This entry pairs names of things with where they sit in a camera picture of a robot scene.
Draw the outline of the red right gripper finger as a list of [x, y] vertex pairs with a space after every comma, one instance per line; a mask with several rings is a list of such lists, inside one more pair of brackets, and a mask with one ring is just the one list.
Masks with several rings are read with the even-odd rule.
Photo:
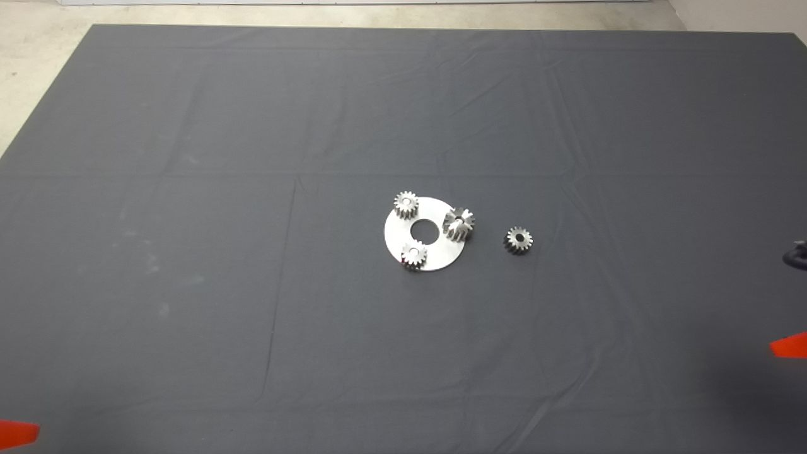
[[775, 340], [770, 343], [770, 350], [778, 358], [806, 359], [807, 333], [801, 332]]

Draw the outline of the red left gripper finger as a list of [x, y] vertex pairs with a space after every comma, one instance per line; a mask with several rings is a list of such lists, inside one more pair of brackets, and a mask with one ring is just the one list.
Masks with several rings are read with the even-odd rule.
[[31, 445], [37, 442], [40, 426], [35, 423], [0, 420], [0, 449]]

